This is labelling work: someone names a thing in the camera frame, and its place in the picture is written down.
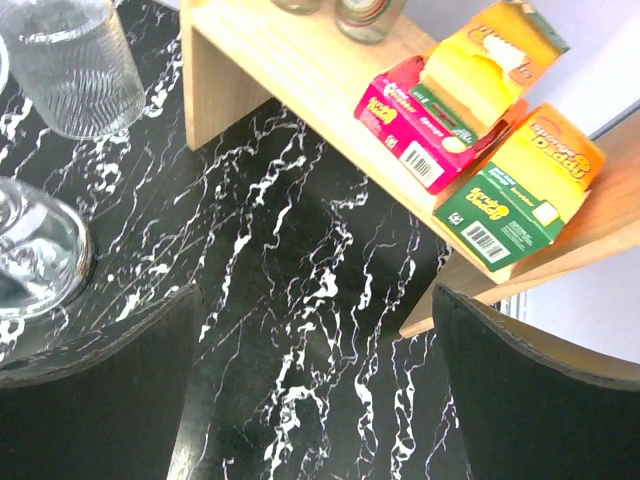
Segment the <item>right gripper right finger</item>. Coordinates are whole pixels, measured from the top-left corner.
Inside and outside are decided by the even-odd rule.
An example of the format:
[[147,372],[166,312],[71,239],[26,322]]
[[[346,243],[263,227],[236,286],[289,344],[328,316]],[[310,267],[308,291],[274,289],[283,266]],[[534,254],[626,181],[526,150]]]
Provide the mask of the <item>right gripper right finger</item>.
[[638,364],[444,284],[432,313],[474,478],[638,478]]

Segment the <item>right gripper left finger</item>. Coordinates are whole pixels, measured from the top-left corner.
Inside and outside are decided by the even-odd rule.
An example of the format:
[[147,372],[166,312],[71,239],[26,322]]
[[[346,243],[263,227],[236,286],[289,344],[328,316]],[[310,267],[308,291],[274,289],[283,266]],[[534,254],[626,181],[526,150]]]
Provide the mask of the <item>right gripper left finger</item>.
[[204,317],[189,284],[3,365],[2,478],[166,478]]

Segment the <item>clear wine glass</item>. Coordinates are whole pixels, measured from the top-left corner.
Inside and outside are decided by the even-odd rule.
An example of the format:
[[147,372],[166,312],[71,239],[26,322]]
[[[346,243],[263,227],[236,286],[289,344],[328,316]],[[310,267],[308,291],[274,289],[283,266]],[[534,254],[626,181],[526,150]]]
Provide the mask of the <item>clear wine glass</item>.
[[88,283],[95,248],[88,226],[65,202],[1,178],[1,318],[38,318]]

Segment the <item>green orange sponge box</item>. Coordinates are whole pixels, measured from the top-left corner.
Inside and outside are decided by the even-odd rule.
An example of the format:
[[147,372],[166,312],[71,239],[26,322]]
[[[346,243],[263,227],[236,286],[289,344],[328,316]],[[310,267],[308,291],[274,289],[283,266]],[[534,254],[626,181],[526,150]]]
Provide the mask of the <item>green orange sponge box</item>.
[[554,243],[605,153],[549,103],[523,118],[434,212],[491,272]]

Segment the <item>pink sponge box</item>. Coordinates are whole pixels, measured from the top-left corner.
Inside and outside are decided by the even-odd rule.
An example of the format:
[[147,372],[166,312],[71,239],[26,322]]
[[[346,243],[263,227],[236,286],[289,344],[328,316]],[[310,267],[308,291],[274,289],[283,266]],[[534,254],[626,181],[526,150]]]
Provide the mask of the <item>pink sponge box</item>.
[[419,83],[425,63],[425,56],[414,55],[377,75],[354,117],[436,195],[504,139],[528,103],[517,101],[480,137]]

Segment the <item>wooden shelf unit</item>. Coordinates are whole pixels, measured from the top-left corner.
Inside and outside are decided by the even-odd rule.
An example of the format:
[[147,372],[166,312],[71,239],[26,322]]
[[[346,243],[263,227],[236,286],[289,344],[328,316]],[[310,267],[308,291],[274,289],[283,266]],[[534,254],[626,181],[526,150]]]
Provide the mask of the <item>wooden shelf unit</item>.
[[[269,1],[180,5],[186,141],[198,149],[276,98],[444,240],[437,200],[354,117],[374,76],[432,41],[407,19],[380,44],[355,43],[337,28],[334,6],[292,15]],[[549,247],[498,272],[462,245],[435,277],[493,304],[639,243],[639,118],[599,139],[608,156],[589,198]]]

